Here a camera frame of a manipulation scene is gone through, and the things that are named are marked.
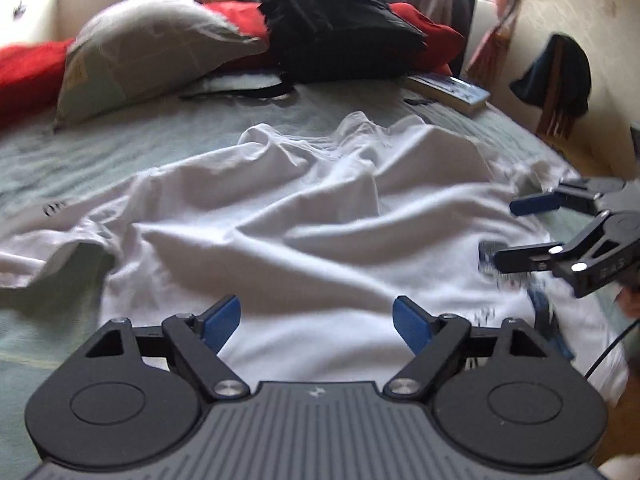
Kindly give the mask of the right hand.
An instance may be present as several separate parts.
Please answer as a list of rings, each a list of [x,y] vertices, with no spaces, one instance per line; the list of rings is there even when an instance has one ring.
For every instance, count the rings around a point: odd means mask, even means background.
[[[615,298],[627,318],[640,318],[640,292],[629,287],[623,287]]]

